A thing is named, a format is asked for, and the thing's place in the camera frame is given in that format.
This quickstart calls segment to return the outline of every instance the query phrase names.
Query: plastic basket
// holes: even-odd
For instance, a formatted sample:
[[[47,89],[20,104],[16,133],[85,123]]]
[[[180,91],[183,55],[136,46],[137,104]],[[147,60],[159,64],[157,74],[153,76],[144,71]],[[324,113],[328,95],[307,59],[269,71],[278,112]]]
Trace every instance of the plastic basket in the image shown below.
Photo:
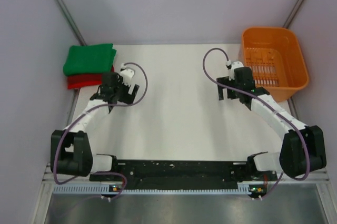
[[[240,60],[252,69],[256,85],[267,89],[277,102],[289,99],[309,82],[299,42],[285,28],[245,30]]]

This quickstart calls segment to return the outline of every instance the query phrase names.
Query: gray wall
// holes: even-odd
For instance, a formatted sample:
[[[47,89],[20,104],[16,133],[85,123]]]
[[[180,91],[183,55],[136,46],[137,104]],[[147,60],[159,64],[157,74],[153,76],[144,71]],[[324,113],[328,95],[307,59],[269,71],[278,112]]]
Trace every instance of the gray wall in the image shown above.
[[[64,0],[87,43],[240,42],[249,26],[282,26],[296,0]]]
[[[72,92],[73,34],[53,0],[0,0],[0,223],[28,223]]]
[[[337,4],[307,0],[291,25],[310,75],[308,87],[295,95],[299,116],[324,131],[328,173],[337,192]]]

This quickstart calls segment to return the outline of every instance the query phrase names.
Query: cable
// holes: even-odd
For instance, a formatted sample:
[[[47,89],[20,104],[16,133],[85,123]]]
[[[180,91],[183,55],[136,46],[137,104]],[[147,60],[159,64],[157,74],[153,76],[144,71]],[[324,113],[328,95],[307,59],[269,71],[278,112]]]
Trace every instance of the cable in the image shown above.
[[[206,71],[206,66],[205,66],[205,62],[206,62],[206,58],[208,56],[208,54],[210,52],[212,52],[213,50],[220,50],[221,52],[224,53],[224,55],[226,56],[226,59],[227,61],[229,60],[228,58],[228,55],[227,53],[223,50],[223,49],[220,49],[220,48],[212,48],[210,49],[208,52],[206,52],[203,60],[202,60],[202,67],[203,67],[203,70],[204,70],[204,73],[205,75],[207,76],[207,78],[212,81],[213,83],[217,84],[218,86],[221,86],[223,88],[227,88],[229,90],[232,90],[232,91],[236,91],[238,93],[241,93],[241,94],[245,94],[249,97],[252,97],[254,99],[257,99],[258,101],[260,101],[262,104],[264,104],[267,108],[269,108],[271,111],[273,111],[273,113],[275,113],[278,117],[280,117],[282,120],[284,120],[286,123],[288,123],[294,130],[295,132],[298,134],[300,140],[301,140],[301,143],[302,143],[302,147],[303,147],[303,150],[304,150],[304,155],[305,155],[305,161],[306,161],[306,170],[305,170],[305,174],[303,175],[302,178],[292,178],[294,180],[305,180],[308,175],[309,175],[309,172],[310,172],[310,160],[309,160],[309,153],[308,153],[308,148],[306,147],[306,144],[305,144],[305,140],[301,134],[301,132],[299,131],[298,128],[296,128],[296,126],[291,122],[289,121],[287,118],[285,118],[283,115],[279,114],[272,106],[270,106],[267,102],[265,102],[264,100],[262,100],[261,98],[259,98],[258,96],[256,95],[253,95],[251,93],[248,93],[246,91],[243,91],[243,90],[240,90],[240,89],[237,89],[237,88],[234,88],[234,87],[230,87],[230,86],[227,86],[227,85],[223,85],[219,82],[217,82],[215,79],[213,79],[209,74],[208,72]],[[263,197],[266,197],[269,193],[271,193],[275,187],[277,186],[277,184],[280,182],[281,178],[283,176],[283,172],[280,174],[279,178],[277,179],[276,183],[273,185],[273,187],[269,190],[269,192],[263,196]]]
[[[145,78],[145,91],[143,93],[143,95],[140,97],[139,100],[137,100],[136,102],[132,103],[132,104],[102,104],[102,105],[98,105],[98,106],[95,106],[95,107],[92,107],[90,108],[88,111],[86,111],[86,113],[83,113],[81,114],[76,120],[74,120],[70,125],[69,127],[64,131],[64,133],[62,134],[62,137],[57,145],[57,149],[56,149],[56,154],[55,154],[55,158],[54,158],[54,166],[53,166],[53,175],[54,175],[54,181],[56,184],[58,185],[63,185],[75,178],[77,178],[77,176],[74,176],[74,177],[71,177],[69,179],[66,179],[65,181],[59,181],[57,179],[57,161],[58,161],[58,158],[60,156],[60,152],[61,152],[61,146],[62,146],[62,143],[64,141],[64,138],[65,136],[70,132],[70,130],[84,117],[86,116],[88,113],[90,113],[91,111],[95,110],[95,109],[98,109],[100,107],[105,107],[105,106],[110,106],[110,107],[131,107],[131,106],[134,106],[134,105],[137,105],[139,102],[141,102],[147,92],[147,87],[148,87],[148,80],[147,80],[147,75],[144,71],[144,69],[139,65],[139,64],[136,64],[136,63],[126,63],[125,65],[135,65],[137,66],[142,72],[143,72],[143,75],[144,75],[144,78]]]
[[[124,183],[122,184],[122,188],[120,189],[120,191],[114,195],[114,197],[111,198],[111,200],[114,200],[116,198],[118,198],[123,190],[125,189],[126,185],[127,185],[127,179],[126,177],[121,174],[121,173],[116,173],[116,172],[96,172],[95,175],[115,175],[115,176],[119,176],[119,177],[122,177],[124,179]],[[63,214],[61,215],[58,215],[54,208],[52,207],[52,203],[51,203],[51,211],[53,212],[53,215],[57,218],[57,219],[60,219],[62,217],[64,217],[65,215],[67,215],[69,212],[71,212],[72,210],[74,210],[74,208],[78,207],[80,204],[82,204],[83,202],[89,200],[89,199],[94,199],[94,198],[102,198],[102,196],[99,196],[99,195],[93,195],[93,196],[89,196],[89,197],[86,197],[82,200],[80,200],[79,202],[77,202],[76,204],[73,204],[66,212],[64,212]]]

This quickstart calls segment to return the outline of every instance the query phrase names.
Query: green cloth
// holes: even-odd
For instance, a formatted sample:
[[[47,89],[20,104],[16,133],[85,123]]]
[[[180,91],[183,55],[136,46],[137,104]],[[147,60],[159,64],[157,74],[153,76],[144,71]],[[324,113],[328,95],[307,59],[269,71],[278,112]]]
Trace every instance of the green cloth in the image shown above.
[[[63,66],[64,75],[110,72],[116,55],[112,46],[113,44],[97,44],[70,47]]]

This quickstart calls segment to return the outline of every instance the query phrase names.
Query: red cloth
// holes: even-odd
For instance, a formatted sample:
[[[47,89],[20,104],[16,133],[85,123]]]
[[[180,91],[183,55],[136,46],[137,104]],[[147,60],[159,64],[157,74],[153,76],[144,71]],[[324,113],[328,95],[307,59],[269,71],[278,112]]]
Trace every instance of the red cloth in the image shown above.
[[[67,77],[68,89],[80,89],[85,86],[97,86],[102,84],[102,73],[76,74]]]

